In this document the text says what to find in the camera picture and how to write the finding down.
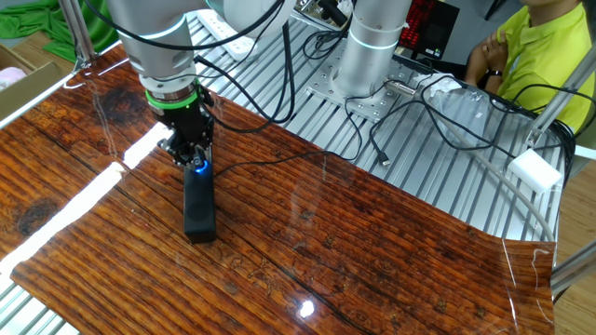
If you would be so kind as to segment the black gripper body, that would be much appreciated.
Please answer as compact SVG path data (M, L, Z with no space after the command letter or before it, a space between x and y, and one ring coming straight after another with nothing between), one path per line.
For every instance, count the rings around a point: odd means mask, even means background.
M158 100L151 98L151 108L156 119L173 131L166 141L171 154L193 154L196 148L210 148L213 119L202 109L203 100L190 95L182 100Z

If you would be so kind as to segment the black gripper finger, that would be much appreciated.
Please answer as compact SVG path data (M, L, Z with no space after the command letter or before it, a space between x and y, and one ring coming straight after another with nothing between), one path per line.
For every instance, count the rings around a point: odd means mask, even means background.
M211 160L211 144L197 144L195 146L195 168L206 168Z
M176 165L187 168L195 166L195 145L184 140L180 134L173 133L170 137L160 140L157 145L173 157Z

